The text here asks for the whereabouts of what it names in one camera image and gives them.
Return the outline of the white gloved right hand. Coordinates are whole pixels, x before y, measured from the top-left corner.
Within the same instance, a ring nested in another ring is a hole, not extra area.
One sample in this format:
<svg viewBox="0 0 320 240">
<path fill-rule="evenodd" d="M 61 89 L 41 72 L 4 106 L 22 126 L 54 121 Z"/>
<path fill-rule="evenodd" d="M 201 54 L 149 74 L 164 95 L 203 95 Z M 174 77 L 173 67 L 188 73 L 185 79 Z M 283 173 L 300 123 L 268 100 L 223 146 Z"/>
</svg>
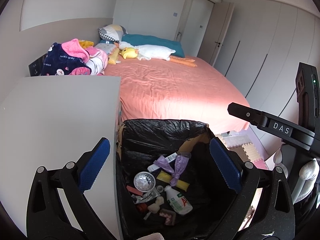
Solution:
<svg viewBox="0 0 320 240">
<path fill-rule="evenodd" d="M 305 199 L 313 190 L 319 175 L 318 159 L 313 153 L 290 144 L 282 144 L 273 156 L 274 167 L 283 173 L 294 204 Z"/>
</svg>

